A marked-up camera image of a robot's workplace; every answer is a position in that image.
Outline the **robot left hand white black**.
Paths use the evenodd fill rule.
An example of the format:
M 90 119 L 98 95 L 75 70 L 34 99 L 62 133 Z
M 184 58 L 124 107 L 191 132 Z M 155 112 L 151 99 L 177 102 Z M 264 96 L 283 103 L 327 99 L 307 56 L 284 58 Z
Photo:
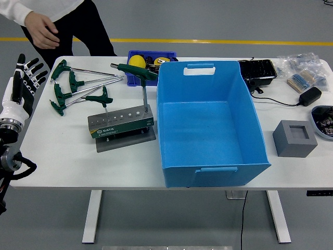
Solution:
M 14 75 L 8 81 L 2 100 L 1 122 L 23 125 L 31 117 L 34 96 L 48 74 L 43 66 L 38 58 L 26 62 L 25 54 L 19 55 Z

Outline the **person's right hand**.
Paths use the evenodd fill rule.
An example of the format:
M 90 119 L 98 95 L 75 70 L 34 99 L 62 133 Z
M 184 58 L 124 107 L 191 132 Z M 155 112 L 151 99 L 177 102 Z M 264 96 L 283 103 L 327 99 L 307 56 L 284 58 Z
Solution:
M 31 11 L 24 20 L 33 44 L 40 49 L 55 49 L 60 39 L 56 37 L 58 30 L 55 24 L 45 15 Z

